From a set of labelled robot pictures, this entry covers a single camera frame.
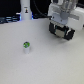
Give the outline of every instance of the small green object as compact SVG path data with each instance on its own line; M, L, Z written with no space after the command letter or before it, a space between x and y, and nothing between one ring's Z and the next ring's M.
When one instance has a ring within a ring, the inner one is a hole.
M24 43L24 47L25 47L25 48L28 48L29 46L30 46L30 43L29 43L29 42L25 42L25 43Z

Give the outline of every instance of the white table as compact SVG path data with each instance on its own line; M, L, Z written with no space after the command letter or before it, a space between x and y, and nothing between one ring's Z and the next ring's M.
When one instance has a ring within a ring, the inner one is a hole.
M84 29L66 41L47 19L0 24L0 84L84 84Z

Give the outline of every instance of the white robot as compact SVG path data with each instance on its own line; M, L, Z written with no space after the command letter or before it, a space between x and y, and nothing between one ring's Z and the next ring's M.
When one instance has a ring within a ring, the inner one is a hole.
M30 0L20 0L21 3L21 20L31 20L32 12L30 9Z
M76 7L78 0L51 0L48 16L49 31L64 39L73 38L75 30L82 30L84 9Z

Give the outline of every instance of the cable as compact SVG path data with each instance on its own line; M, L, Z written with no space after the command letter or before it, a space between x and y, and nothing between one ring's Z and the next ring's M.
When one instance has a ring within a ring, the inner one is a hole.
M36 7L36 10L37 10L42 16L44 16L45 18L48 18L47 15L43 14L43 13L38 9L35 0L33 0L33 2L34 2L34 5L35 5L35 7Z

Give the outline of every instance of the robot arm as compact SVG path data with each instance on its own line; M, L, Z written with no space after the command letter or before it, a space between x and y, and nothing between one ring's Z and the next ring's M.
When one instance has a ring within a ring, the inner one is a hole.
M48 16L51 16L49 30L64 39L72 39L75 30L82 30L84 9L76 7L78 0L52 0Z

